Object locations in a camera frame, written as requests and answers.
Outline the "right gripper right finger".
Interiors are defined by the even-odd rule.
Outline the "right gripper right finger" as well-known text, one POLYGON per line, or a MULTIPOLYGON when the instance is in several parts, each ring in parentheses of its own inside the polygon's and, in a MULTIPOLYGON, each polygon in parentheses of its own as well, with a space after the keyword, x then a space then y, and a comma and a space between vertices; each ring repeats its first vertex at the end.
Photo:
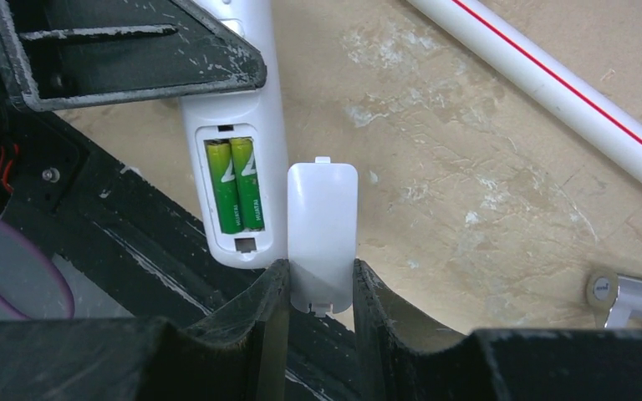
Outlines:
POLYGON ((365 400, 642 400, 642 330, 462 334, 390 290, 362 260, 353 292, 365 400))

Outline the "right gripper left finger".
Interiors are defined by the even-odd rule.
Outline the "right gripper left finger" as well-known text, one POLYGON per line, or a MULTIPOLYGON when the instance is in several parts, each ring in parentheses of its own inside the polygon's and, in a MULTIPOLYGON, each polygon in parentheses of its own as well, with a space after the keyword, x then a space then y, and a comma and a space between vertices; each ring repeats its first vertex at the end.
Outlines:
POLYGON ((281 400, 289 263, 187 328, 162 317, 0 322, 0 400, 281 400))

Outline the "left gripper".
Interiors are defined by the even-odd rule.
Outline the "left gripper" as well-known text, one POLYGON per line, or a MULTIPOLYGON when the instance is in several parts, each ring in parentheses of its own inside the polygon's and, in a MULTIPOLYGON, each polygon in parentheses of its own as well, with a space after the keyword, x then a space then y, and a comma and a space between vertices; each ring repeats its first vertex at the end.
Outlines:
POLYGON ((0 149, 10 103, 48 112, 260 89, 261 52, 219 1, 0 1, 0 149))

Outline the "white battery cover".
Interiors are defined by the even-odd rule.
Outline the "white battery cover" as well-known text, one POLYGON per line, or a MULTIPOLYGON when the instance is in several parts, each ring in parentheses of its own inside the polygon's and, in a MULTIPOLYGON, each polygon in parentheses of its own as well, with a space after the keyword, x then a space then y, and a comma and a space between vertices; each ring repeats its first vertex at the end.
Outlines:
POLYGON ((357 256, 359 174, 328 156, 288 170, 292 305, 315 317, 349 309, 357 256))

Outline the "green AA battery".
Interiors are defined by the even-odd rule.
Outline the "green AA battery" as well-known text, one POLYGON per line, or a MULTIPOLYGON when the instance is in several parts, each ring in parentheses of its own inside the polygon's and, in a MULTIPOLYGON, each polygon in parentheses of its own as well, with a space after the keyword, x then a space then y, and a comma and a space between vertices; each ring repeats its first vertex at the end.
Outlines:
POLYGON ((206 142, 205 149, 221 232, 237 234, 243 230, 243 226, 232 147, 226 141, 211 140, 206 142))
POLYGON ((233 169, 242 212, 242 223, 251 231, 264 228, 253 142, 247 137, 230 138, 233 169))

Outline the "white remote control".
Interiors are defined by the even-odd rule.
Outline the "white remote control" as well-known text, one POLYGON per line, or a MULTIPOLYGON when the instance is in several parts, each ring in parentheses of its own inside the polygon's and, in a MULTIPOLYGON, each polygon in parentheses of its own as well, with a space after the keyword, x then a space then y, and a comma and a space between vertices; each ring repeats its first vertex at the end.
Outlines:
POLYGON ((269 1, 199 1, 262 55, 259 89, 182 97, 193 176, 211 255, 261 269, 287 256, 288 149, 269 1))

